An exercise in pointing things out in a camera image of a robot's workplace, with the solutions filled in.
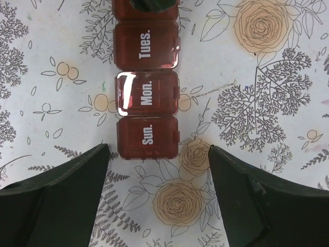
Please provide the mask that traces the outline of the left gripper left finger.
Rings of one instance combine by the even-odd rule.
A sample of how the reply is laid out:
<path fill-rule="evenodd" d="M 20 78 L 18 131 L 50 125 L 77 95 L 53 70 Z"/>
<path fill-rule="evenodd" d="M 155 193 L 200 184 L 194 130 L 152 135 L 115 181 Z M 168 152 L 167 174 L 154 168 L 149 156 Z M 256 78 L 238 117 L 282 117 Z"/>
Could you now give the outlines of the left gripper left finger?
<path fill-rule="evenodd" d="M 99 144 L 1 189 L 1 246 L 88 246 L 109 158 Z"/>

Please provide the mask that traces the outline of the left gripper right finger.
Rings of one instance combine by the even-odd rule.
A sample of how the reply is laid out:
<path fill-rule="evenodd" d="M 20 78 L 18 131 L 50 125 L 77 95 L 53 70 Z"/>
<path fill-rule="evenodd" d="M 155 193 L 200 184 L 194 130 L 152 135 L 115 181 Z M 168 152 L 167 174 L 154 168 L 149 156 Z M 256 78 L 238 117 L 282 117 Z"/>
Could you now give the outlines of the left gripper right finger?
<path fill-rule="evenodd" d="M 328 191 L 252 166 L 218 146 L 208 158 L 230 246 L 328 246 Z"/>

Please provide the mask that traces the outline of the red weekly pill organizer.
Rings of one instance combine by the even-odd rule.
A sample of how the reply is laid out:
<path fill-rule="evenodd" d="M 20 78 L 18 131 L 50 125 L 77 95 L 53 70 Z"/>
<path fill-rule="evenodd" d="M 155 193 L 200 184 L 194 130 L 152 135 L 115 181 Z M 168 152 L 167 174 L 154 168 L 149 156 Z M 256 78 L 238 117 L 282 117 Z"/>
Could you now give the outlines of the red weekly pill organizer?
<path fill-rule="evenodd" d="M 117 146 L 124 159 L 172 159 L 178 154 L 180 38 L 178 2 L 162 13 L 113 1 Z"/>

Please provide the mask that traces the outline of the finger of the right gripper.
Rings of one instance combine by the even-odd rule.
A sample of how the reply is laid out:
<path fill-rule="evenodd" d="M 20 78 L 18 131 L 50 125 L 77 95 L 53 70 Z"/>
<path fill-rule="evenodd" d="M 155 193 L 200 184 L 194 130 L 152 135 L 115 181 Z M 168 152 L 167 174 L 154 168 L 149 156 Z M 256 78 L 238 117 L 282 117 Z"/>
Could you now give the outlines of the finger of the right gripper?
<path fill-rule="evenodd" d="M 176 5 L 176 0 L 129 0 L 132 7 L 141 12 L 162 13 Z"/>

